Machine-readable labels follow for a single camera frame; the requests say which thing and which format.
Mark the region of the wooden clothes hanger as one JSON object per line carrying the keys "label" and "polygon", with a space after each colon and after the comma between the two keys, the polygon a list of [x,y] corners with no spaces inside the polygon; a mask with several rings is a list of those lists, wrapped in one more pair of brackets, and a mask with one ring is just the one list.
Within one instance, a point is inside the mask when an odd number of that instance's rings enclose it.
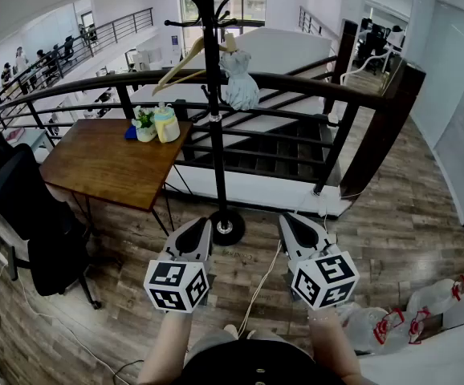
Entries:
{"label": "wooden clothes hanger", "polygon": [[[233,53],[238,50],[237,43],[235,42],[235,37],[233,34],[226,33],[225,42],[226,42],[225,46],[221,44],[216,45],[216,48],[218,49],[218,51]],[[171,82],[173,77],[175,77],[184,68],[184,66],[187,65],[201,51],[204,51],[205,55],[211,54],[211,49],[205,48],[205,41],[203,37],[198,38],[192,45],[191,49],[189,50],[189,53],[183,58],[183,60],[181,60],[179,64],[173,67],[170,71],[168,71],[165,74],[164,77],[162,77],[159,80],[158,84],[153,88],[152,95],[155,95],[156,93],[164,90],[167,87],[171,87],[175,84],[185,82],[188,79],[192,79],[193,77],[205,74],[206,69],[202,69],[200,71],[194,72],[193,74],[187,75],[185,77],[182,77],[180,79],[177,79]]]}

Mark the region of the person's right forearm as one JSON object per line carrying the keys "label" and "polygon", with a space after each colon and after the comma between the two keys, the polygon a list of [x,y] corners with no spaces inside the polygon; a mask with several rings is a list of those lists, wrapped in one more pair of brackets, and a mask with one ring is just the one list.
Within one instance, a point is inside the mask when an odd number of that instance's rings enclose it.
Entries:
{"label": "person's right forearm", "polygon": [[327,367],[347,385],[364,385],[360,363],[334,308],[308,311],[314,360]]}

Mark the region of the brown wooden table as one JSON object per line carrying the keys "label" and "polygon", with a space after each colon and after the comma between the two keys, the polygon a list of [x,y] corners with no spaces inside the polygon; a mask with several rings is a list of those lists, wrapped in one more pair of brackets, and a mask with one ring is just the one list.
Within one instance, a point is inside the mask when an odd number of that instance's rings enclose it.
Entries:
{"label": "brown wooden table", "polygon": [[127,119],[78,120],[40,166],[52,186],[119,206],[151,213],[167,229],[154,205],[191,127],[179,123],[171,143],[124,138]]}

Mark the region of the dark staircase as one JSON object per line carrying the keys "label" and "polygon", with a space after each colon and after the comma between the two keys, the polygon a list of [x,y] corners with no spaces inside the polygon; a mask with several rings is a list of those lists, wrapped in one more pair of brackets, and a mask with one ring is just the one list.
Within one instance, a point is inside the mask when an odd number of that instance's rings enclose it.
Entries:
{"label": "dark staircase", "polygon": [[222,113],[223,166],[227,172],[326,184],[340,147],[334,115],[284,110]]}

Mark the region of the dark stair railing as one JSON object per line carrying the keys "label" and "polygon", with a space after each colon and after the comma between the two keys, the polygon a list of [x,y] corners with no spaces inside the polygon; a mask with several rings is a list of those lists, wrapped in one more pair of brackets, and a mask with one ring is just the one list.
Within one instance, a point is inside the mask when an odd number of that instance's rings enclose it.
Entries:
{"label": "dark stair railing", "polygon": [[[413,64],[407,64],[405,60],[401,60],[400,65],[398,66],[393,79],[390,84],[387,86],[387,89],[383,96],[380,95],[369,95],[362,93],[360,91],[355,91],[345,86],[341,86],[336,83],[326,83],[322,81],[322,78],[327,78],[334,75],[334,72],[324,73],[322,75],[316,76],[314,79],[307,79],[303,77],[297,77],[296,74],[304,72],[311,67],[318,67],[336,61],[339,62],[338,56],[331,56],[326,59],[319,60],[317,62],[308,64],[305,67],[290,72],[289,74],[277,75],[273,73],[261,73],[261,72],[252,72],[252,79],[258,84],[258,88],[265,88],[273,90],[273,93],[265,95],[261,98],[261,102],[264,100],[271,99],[271,97],[276,97],[277,95],[295,93],[300,94],[295,98],[287,100],[285,103],[282,102],[279,104],[280,107],[286,107],[292,105],[295,102],[298,102],[303,99],[308,99],[311,97],[321,97],[329,101],[330,103],[342,102],[346,103],[347,106],[344,109],[343,118],[338,120],[338,122],[331,121],[329,117],[332,116],[332,112],[329,114],[315,114],[308,115],[299,112],[293,111],[283,111],[281,108],[253,108],[248,111],[234,111],[231,106],[226,105],[225,103],[220,103],[218,101],[218,117],[223,117],[219,114],[219,111],[224,110],[228,114],[225,114],[225,117],[231,116],[235,112],[245,112],[250,115],[248,118],[243,120],[237,120],[235,123],[241,124],[258,118],[260,116],[270,116],[276,118],[285,118],[290,120],[298,121],[310,121],[314,124],[326,125],[329,127],[336,127],[336,137],[334,137],[333,142],[325,142],[319,140],[313,140],[311,138],[303,138],[297,136],[277,136],[275,134],[270,134],[269,132],[253,132],[245,130],[235,130],[233,128],[222,128],[220,131],[220,136],[223,134],[228,136],[245,136],[245,137],[266,137],[269,139],[280,139],[284,142],[293,142],[299,144],[316,144],[321,148],[329,148],[329,153],[326,160],[305,160],[300,158],[291,158],[291,157],[282,157],[275,154],[262,154],[260,152],[252,152],[251,155],[262,158],[264,160],[288,160],[292,164],[304,164],[304,165],[314,165],[318,167],[319,174],[321,176],[313,179],[300,179],[297,176],[284,176],[279,174],[270,174],[266,172],[256,172],[255,170],[248,171],[245,168],[235,168],[224,166],[225,171],[238,172],[241,174],[248,175],[257,175],[257,176],[271,176],[274,178],[284,179],[284,180],[293,180],[307,183],[315,183],[316,186],[320,187],[323,182],[329,178],[332,173],[333,167],[337,161],[340,150],[344,146],[344,141],[346,140],[348,133],[351,129],[353,120],[356,117],[356,114],[360,107],[365,107],[375,111],[373,115],[372,122],[368,130],[366,131],[365,137],[357,150],[357,153],[350,164],[348,171],[344,174],[340,182],[341,195],[343,198],[356,198],[359,196],[365,188],[368,186],[369,182],[375,175],[378,168],[381,166],[385,157],[389,153],[390,148],[393,146],[394,141],[401,128],[403,123],[406,121],[409,112],[413,106],[413,102],[417,98],[417,93],[420,88],[417,88],[417,83],[420,85],[423,83],[425,78],[425,73],[421,69],[418,69],[413,66]],[[70,106],[70,107],[59,107],[52,109],[43,109],[42,111],[36,111],[33,102],[45,99],[48,97],[69,94],[76,91],[82,90],[92,90],[97,88],[106,88],[106,87],[116,87],[117,91],[121,93],[124,89],[124,99],[120,100],[120,103],[116,106],[122,108],[124,114],[127,116],[127,119],[133,117],[132,106],[148,106],[153,107],[154,102],[131,102],[128,92],[126,90],[127,86],[132,85],[151,85],[161,81],[161,78],[164,78],[168,74],[166,70],[157,70],[157,71],[142,71],[135,73],[124,73],[120,75],[107,75],[104,77],[96,77],[91,79],[78,80],[73,83],[65,83],[56,87],[51,87],[48,89],[43,89],[37,92],[33,92],[28,95],[23,95],[17,97],[14,100],[11,100],[8,103],[3,103],[0,105],[0,111],[7,108],[14,109],[20,105],[27,107],[30,112],[23,114],[9,114],[6,117],[0,116],[1,125],[3,127],[4,120],[12,120],[25,116],[33,116],[36,123],[32,125],[23,125],[24,128],[45,128],[46,125],[42,123],[39,115],[47,114],[51,112],[65,112],[86,108],[111,108],[111,105],[96,103],[91,103],[87,106]]]}

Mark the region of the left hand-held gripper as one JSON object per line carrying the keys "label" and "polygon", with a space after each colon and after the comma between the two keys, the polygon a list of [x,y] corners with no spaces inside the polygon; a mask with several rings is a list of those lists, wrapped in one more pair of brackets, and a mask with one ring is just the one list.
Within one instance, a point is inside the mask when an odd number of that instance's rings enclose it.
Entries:
{"label": "left hand-held gripper", "polygon": [[209,275],[212,241],[213,225],[205,217],[186,222],[168,236],[144,277],[144,289],[157,310],[192,314],[207,303],[214,278]]}

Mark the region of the light blue small table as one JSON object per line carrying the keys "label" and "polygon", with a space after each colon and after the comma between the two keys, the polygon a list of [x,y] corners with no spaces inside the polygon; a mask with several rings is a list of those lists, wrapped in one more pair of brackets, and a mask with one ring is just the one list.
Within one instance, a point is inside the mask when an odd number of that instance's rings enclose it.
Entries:
{"label": "light blue small table", "polygon": [[[5,139],[5,134],[8,130],[15,128],[7,128],[2,132]],[[27,144],[32,152],[34,153],[35,160],[38,164],[41,164],[53,150],[52,142],[50,141],[47,133],[44,129],[40,128],[24,128],[25,132],[22,137],[14,143],[9,143],[12,147],[16,147],[19,144]]]}

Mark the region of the black metal coat rack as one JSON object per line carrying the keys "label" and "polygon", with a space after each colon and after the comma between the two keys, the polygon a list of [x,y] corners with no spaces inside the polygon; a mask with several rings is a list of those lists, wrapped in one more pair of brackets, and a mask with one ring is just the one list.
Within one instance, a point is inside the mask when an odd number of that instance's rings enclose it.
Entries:
{"label": "black metal coat rack", "polygon": [[219,28],[235,24],[234,19],[224,22],[222,7],[215,7],[214,0],[191,0],[197,7],[203,26],[203,48],[206,61],[206,89],[210,108],[211,151],[218,197],[218,211],[210,216],[213,225],[214,244],[230,246],[241,241],[245,233],[245,222],[236,212],[227,208],[225,169],[223,163],[222,116],[219,112],[218,97],[221,94],[221,72],[218,65]]}

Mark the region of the black office chair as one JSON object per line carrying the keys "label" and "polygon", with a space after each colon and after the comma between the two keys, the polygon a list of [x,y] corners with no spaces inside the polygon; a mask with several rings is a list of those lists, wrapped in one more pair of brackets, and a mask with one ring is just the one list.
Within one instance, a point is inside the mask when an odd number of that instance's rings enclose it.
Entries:
{"label": "black office chair", "polygon": [[0,216],[26,242],[28,258],[8,253],[9,275],[18,280],[18,270],[31,272],[36,291],[43,297],[63,294],[79,282],[87,300],[98,310],[84,277],[91,263],[86,244],[88,228],[66,202],[48,190],[34,153],[28,144],[11,146],[0,134]]}

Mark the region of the large glass window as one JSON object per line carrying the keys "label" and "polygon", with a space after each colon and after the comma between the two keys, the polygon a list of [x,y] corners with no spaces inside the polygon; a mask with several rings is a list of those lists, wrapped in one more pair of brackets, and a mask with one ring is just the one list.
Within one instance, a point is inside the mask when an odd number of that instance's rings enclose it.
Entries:
{"label": "large glass window", "polygon": [[[214,0],[217,9],[224,0]],[[195,21],[197,19],[197,7],[191,0],[180,0],[181,20]],[[222,8],[219,17],[226,11],[230,14],[226,17],[236,18],[240,26],[264,26],[266,20],[267,0],[229,0]]]}

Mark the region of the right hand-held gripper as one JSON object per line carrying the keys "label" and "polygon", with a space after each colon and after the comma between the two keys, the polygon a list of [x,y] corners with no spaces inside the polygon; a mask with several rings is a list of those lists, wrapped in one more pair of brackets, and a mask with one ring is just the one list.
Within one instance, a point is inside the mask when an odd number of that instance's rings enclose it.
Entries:
{"label": "right hand-held gripper", "polygon": [[[294,213],[279,217],[279,231],[291,259],[287,281],[295,301],[311,310],[345,303],[352,295],[360,274],[349,252],[341,251],[324,227]],[[305,252],[318,252],[307,259]]]}

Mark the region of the light blue umbrella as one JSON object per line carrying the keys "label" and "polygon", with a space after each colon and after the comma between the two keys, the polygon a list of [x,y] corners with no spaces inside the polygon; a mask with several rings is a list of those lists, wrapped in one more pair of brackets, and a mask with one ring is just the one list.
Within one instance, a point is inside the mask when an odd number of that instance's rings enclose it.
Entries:
{"label": "light blue umbrella", "polygon": [[228,78],[225,102],[235,111],[248,111],[259,103],[257,83],[248,73],[251,55],[239,50],[235,37],[225,34],[225,51],[219,61],[220,68]]}

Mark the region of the person's black shirt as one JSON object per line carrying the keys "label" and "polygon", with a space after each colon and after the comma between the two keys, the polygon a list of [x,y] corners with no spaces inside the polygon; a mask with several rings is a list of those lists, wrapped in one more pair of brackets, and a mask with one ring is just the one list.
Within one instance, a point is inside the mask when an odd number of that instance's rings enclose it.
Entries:
{"label": "person's black shirt", "polygon": [[240,339],[192,357],[172,385],[344,385],[344,382],[290,343]]}

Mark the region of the person's left forearm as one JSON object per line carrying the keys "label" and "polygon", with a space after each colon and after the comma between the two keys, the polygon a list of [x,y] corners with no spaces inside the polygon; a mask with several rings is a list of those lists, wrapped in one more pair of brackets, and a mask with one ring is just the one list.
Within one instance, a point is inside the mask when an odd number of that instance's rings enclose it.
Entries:
{"label": "person's left forearm", "polygon": [[192,314],[168,312],[164,316],[138,375],[138,385],[170,385],[181,375],[192,321]]}

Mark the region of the short black metal railing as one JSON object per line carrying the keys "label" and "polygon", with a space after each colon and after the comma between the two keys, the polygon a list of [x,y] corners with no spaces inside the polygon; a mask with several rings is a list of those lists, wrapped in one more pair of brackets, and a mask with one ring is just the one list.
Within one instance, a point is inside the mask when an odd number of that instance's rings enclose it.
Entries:
{"label": "short black metal railing", "polygon": [[298,28],[303,33],[318,35],[335,41],[340,39],[339,35],[334,30],[326,26],[304,6],[299,7]]}

